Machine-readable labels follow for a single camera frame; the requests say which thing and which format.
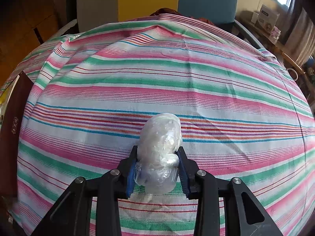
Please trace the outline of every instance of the striped cloth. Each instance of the striped cloth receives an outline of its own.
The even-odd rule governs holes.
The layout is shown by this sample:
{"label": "striped cloth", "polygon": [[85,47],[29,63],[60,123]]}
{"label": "striped cloth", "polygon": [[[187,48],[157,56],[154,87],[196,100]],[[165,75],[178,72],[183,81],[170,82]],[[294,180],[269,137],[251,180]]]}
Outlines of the striped cloth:
{"label": "striped cloth", "polygon": [[[297,235],[314,210],[314,118],[266,50],[198,20],[163,14],[49,40],[4,87],[21,70],[35,83],[11,213],[27,234],[75,177],[116,168],[144,123],[162,112],[180,118],[188,158],[218,178],[240,177],[284,235]],[[137,186],[119,201],[122,235],[191,235],[196,205],[180,183],[162,196]],[[224,235],[222,200],[220,211]]]}

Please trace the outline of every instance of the crumpled plastic bag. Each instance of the crumpled plastic bag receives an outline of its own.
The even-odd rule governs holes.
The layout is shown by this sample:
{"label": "crumpled plastic bag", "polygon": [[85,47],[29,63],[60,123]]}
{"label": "crumpled plastic bag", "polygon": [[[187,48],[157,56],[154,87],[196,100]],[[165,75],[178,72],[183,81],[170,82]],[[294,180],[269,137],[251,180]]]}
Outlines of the crumpled plastic bag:
{"label": "crumpled plastic bag", "polygon": [[181,122],[171,113],[150,118],[140,133],[134,180],[150,194],[162,195],[174,189],[179,159],[175,151],[182,142]]}

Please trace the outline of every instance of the dark red book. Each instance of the dark red book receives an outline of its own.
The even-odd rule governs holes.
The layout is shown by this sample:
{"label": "dark red book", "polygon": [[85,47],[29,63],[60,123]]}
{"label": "dark red book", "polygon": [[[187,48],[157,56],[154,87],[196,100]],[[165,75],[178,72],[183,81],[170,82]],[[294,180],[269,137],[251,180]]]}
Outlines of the dark red book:
{"label": "dark red book", "polygon": [[19,132],[33,82],[21,72],[0,97],[0,195],[17,196]]}

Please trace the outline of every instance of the curtain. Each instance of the curtain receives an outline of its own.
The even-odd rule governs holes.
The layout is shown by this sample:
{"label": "curtain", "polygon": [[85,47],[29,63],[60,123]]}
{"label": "curtain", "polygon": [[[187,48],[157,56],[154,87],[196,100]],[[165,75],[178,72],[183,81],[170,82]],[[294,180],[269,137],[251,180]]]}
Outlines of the curtain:
{"label": "curtain", "polygon": [[279,38],[281,43],[286,43],[288,40],[301,12],[301,3],[298,0],[291,0],[286,16],[282,18],[277,26],[281,30],[281,35]]}
{"label": "curtain", "polygon": [[304,9],[285,46],[285,52],[302,66],[315,50],[315,27]]}

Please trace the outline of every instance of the metal screw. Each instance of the metal screw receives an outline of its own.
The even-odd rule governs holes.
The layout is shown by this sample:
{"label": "metal screw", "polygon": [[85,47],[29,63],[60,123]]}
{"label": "metal screw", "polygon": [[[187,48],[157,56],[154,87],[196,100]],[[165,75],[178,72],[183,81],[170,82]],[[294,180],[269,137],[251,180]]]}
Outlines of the metal screw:
{"label": "metal screw", "polygon": [[235,183],[235,184],[240,184],[242,181],[241,181],[241,179],[240,178],[238,178],[238,177],[234,177],[233,178],[233,183]]}
{"label": "metal screw", "polygon": [[81,184],[84,181],[84,177],[78,176],[75,180],[76,184]]}
{"label": "metal screw", "polygon": [[197,174],[198,174],[199,176],[205,176],[205,175],[207,174],[207,172],[204,171],[204,170],[198,170],[198,171],[197,171]]}
{"label": "metal screw", "polygon": [[117,175],[119,175],[119,173],[120,173],[119,170],[111,170],[111,174],[112,174],[113,176],[117,176]]}

